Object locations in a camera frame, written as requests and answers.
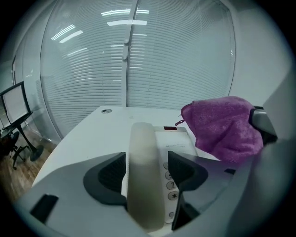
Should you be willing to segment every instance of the window blinds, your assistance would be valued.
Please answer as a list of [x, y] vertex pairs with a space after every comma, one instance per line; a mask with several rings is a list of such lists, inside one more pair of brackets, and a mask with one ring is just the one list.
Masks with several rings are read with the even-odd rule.
[[59, 2], [41, 50], [43, 93], [63, 136], [101, 105], [121, 105], [125, 20], [132, 0]]
[[139, 0], [135, 20], [145, 24], [132, 26], [128, 106], [180, 109], [228, 95], [234, 32], [219, 1]]

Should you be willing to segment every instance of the black plastic part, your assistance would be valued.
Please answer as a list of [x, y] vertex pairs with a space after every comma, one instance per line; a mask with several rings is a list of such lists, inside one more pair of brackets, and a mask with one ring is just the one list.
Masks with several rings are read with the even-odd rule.
[[121, 195], [125, 173], [125, 152], [121, 152], [88, 170], [83, 178], [83, 185], [95, 200], [107, 205], [126, 207], [126, 198]]
[[277, 136], [274, 136], [273, 134], [270, 134], [266, 131], [263, 131], [259, 128], [257, 128], [256, 126], [253, 125], [252, 123], [252, 117], [253, 117], [253, 114], [254, 114], [254, 111], [256, 109], [263, 109], [263, 107], [260, 107], [260, 106], [255, 106], [255, 109], [251, 109], [250, 111], [250, 116], [249, 116], [249, 124], [252, 125], [256, 130], [258, 130], [262, 136], [262, 140], [263, 140], [263, 145], [267, 145], [269, 143], [274, 143], [277, 141], [278, 137]]
[[235, 172], [236, 172], [236, 170], [235, 169], [232, 169], [232, 168], [227, 168], [226, 170], [224, 170], [224, 172], [229, 173], [231, 175], [234, 175]]
[[52, 209], [56, 205], [58, 199], [58, 197], [53, 195], [43, 195], [43, 197], [36, 203], [36, 205], [30, 211], [30, 214], [40, 222], [45, 223]]
[[168, 170], [179, 189], [179, 200], [176, 208], [172, 230], [176, 230], [199, 215], [183, 197], [184, 191], [195, 190], [208, 178], [208, 171], [199, 164], [192, 162], [173, 151], [168, 152]]

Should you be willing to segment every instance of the white handset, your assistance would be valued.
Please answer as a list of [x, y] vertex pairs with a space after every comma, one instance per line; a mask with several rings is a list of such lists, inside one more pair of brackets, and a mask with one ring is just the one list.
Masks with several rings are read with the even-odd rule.
[[148, 233], [164, 225], [159, 158], [154, 127], [148, 123], [133, 124], [129, 144], [127, 208]]

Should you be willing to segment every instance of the pink cloth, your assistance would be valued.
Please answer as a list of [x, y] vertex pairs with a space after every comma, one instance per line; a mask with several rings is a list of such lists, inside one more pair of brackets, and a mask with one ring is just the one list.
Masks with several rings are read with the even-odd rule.
[[239, 163], [263, 148], [261, 134], [248, 122], [252, 108], [248, 101], [228, 96], [193, 101], [181, 114], [196, 137], [197, 148], [219, 160]]

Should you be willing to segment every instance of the desk surface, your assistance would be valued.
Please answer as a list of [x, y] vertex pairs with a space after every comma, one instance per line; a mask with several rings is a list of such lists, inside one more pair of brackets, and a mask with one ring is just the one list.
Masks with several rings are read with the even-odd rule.
[[[111, 109], [111, 113], [102, 113]], [[153, 126], [175, 126], [180, 121], [179, 110], [102, 106], [81, 121], [54, 149], [42, 166], [33, 185], [57, 168], [116, 152], [128, 152], [130, 129], [136, 122], [151, 123]], [[186, 123], [185, 127], [195, 144], [195, 137]], [[201, 157], [215, 159], [197, 149]]]

